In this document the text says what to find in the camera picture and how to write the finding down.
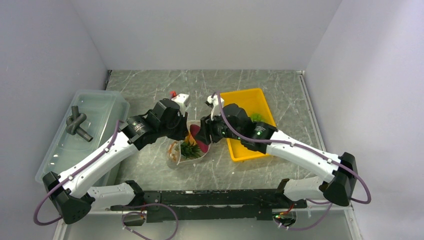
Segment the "clear polka-dot zip bag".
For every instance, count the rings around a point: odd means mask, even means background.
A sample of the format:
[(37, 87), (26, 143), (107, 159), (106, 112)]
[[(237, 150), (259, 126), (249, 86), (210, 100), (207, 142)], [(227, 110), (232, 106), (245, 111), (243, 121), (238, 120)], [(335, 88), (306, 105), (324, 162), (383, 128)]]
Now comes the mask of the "clear polka-dot zip bag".
[(191, 129), (198, 130), (201, 126), (199, 120), (187, 122), (188, 136), (184, 140), (173, 140), (165, 154), (170, 165), (179, 167), (182, 165), (196, 165), (200, 163), (211, 149), (210, 145), (198, 144), (191, 134)]

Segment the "toy peach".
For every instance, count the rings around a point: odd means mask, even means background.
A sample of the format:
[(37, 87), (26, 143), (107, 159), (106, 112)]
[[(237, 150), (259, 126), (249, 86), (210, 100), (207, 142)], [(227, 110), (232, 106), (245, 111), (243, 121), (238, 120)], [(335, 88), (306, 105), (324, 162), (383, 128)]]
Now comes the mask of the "toy peach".
[(188, 136), (186, 137), (185, 141), (189, 144), (196, 144), (196, 140), (190, 132), (188, 132)]

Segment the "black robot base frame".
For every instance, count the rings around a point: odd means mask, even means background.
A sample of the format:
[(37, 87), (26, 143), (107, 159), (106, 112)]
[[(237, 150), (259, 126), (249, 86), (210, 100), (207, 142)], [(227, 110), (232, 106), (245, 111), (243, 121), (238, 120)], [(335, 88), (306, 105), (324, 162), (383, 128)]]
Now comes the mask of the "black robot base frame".
[(255, 219), (271, 221), (279, 210), (305, 209), (305, 200), (291, 201), (278, 189), (145, 190), (112, 211), (144, 211), (147, 223), (187, 220)]

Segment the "dark red toy sweet potato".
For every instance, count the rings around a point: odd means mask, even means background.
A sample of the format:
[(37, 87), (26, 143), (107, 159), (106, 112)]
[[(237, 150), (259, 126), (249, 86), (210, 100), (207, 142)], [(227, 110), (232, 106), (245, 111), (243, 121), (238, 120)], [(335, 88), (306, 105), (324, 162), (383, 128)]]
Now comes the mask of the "dark red toy sweet potato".
[(189, 130), (190, 130), (191, 136), (193, 137), (193, 139), (196, 142), (196, 144), (199, 147), (199, 149), (203, 153), (207, 153), (208, 150), (209, 150), (209, 146), (196, 138), (196, 136), (198, 135), (198, 133), (201, 130), (201, 127), (198, 126), (198, 125), (196, 125), (196, 124), (191, 124)]

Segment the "green toy lettuce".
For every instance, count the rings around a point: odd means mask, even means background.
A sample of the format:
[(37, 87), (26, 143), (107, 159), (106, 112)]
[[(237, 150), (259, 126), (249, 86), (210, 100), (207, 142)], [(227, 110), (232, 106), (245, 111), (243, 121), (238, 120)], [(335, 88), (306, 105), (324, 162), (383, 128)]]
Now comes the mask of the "green toy lettuce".
[(265, 117), (260, 113), (252, 113), (250, 119), (252, 122), (266, 122)]

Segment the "orange toy pineapple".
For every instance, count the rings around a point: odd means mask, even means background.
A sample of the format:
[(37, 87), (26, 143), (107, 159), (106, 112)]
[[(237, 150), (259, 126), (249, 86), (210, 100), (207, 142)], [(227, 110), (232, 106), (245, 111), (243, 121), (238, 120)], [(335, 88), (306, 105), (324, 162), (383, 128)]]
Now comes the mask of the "orange toy pineapple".
[(197, 160), (203, 157), (203, 152), (197, 144), (189, 144), (186, 141), (172, 142), (166, 154), (168, 158), (176, 164)]

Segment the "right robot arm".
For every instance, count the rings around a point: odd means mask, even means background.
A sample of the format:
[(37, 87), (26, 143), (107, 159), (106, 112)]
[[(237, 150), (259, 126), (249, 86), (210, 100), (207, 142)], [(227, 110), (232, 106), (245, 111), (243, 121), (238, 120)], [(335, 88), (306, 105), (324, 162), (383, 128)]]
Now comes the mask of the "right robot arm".
[(288, 160), (315, 174), (300, 180), (283, 179), (275, 194), (280, 207), (306, 199), (325, 199), (342, 207), (350, 204), (358, 175), (353, 155), (345, 152), (339, 156), (306, 145), (273, 125), (252, 121), (235, 103), (225, 106), (223, 113), (200, 120), (199, 130), (193, 133), (197, 143), (208, 146), (221, 139), (233, 139), (250, 151)]

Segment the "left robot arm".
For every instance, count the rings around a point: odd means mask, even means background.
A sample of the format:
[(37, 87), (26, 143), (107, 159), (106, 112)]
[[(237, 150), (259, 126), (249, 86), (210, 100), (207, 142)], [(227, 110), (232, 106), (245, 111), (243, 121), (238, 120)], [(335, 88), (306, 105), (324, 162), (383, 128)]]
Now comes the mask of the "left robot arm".
[(161, 99), (145, 114), (117, 122), (111, 138), (81, 162), (61, 173), (47, 173), (42, 181), (60, 219), (69, 225), (91, 210), (114, 206), (139, 209), (145, 202), (145, 193), (135, 181), (108, 186), (94, 184), (124, 159), (159, 138), (184, 140), (188, 136), (189, 104), (190, 97), (184, 93)]

